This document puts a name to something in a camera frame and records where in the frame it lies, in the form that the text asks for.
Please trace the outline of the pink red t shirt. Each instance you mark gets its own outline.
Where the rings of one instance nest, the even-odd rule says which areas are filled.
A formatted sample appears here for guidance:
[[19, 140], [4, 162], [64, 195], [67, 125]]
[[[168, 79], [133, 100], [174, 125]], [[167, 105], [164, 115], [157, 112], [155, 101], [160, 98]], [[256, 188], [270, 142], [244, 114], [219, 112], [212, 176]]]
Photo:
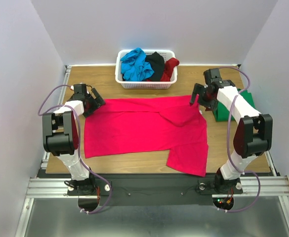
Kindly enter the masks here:
[[207, 123], [189, 102], [189, 95], [106, 100], [85, 120], [85, 157], [168, 150], [168, 167], [204, 177]]

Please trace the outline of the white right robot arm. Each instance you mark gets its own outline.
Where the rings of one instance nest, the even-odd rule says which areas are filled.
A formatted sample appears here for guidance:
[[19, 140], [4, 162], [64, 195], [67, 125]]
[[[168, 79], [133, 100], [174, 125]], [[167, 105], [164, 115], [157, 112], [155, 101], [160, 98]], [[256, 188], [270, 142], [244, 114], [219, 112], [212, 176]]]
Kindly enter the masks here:
[[221, 103], [229, 112], [228, 118], [237, 123], [234, 150], [227, 151], [228, 159], [216, 172], [212, 187], [219, 194], [240, 190], [240, 176], [246, 167], [271, 149], [273, 119], [247, 102], [231, 80], [223, 80], [218, 68], [204, 71], [204, 78], [204, 85], [194, 85], [190, 104], [198, 103], [207, 111], [215, 111]]

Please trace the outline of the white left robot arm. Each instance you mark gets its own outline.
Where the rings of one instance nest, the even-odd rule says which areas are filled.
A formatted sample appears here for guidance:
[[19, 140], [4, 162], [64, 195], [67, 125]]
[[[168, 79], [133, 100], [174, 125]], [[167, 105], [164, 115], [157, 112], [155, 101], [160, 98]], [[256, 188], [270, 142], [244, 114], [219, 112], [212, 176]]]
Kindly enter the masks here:
[[81, 156], [81, 126], [79, 116], [85, 118], [105, 105], [104, 99], [91, 85], [80, 83], [67, 85], [73, 91], [70, 99], [42, 112], [42, 143], [44, 150], [63, 162], [71, 179], [64, 184], [69, 195], [89, 196], [100, 194], [95, 174], [91, 172]]

